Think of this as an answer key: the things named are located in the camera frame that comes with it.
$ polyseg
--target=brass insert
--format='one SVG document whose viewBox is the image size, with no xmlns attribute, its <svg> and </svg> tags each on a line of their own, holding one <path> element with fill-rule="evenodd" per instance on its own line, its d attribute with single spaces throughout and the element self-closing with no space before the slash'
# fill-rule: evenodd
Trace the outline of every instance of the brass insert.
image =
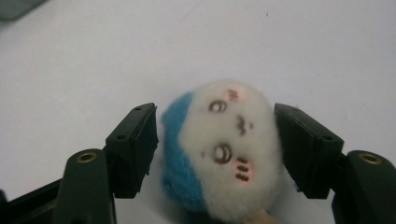
<svg viewBox="0 0 396 224">
<path fill-rule="evenodd" d="M 359 154 L 359 158 L 372 165 L 378 165 L 382 163 L 382 160 L 379 159 L 377 156 L 366 152 L 362 152 L 361 154 Z"/>
<path fill-rule="evenodd" d="M 77 162 L 86 163 L 86 162 L 94 161 L 95 159 L 96 159 L 96 153 L 86 152 L 77 157 Z"/>
</svg>

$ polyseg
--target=white fluffy plush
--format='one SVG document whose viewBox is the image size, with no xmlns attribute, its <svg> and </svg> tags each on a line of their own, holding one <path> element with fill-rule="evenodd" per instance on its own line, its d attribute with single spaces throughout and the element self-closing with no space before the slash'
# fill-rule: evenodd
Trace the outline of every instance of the white fluffy plush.
<svg viewBox="0 0 396 224">
<path fill-rule="evenodd" d="M 223 79 L 195 91 L 179 143 L 210 216 L 242 222 L 275 200 L 283 169 L 275 118 L 252 86 Z"/>
</svg>

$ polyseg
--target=pink cheek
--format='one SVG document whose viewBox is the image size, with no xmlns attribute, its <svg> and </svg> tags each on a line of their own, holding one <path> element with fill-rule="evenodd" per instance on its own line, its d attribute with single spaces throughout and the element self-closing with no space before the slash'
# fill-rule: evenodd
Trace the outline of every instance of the pink cheek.
<svg viewBox="0 0 396 224">
<path fill-rule="evenodd" d="M 241 102 L 244 100 L 244 94 L 237 90 L 227 90 L 224 94 L 224 100 L 226 102 Z"/>
<path fill-rule="evenodd" d="M 237 158 L 232 163 L 233 174 L 238 185 L 246 186 L 254 178 L 254 167 L 251 161 Z"/>
</svg>

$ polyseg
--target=pom-pom toy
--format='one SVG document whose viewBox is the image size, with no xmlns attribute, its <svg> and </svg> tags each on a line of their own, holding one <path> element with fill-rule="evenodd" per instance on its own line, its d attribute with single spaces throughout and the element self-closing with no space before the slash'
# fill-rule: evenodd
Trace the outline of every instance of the pom-pom toy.
<svg viewBox="0 0 396 224">
<path fill-rule="evenodd" d="M 231 79 L 205 84 L 163 113 L 163 191 L 192 212 L 248 222 L 276 199 L 283 174 L 265 97 Z"/>
</svg>

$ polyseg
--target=white table surface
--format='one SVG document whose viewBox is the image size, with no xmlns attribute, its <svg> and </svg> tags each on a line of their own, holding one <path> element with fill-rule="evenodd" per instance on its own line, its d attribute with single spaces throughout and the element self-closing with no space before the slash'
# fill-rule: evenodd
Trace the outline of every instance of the white table surface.
<svg viewBox="0 0 396 224">
<path fill-rule="evenodd" d="M 298 106 L 346 143 L 396 163 L 396 2 L 49 0 L 0 27 L 0 188 L 9 200 L 63 175 L 135 106 L 157 120 L 176 97 L 221 77 Z M 163 140 L 163 127 L 158 122 Z M 161 143 L 123 223 L 188 223 L 159 185 Z M 287 178 L 281 224 L 334 223 L 332 195 Z"/>
</svg>

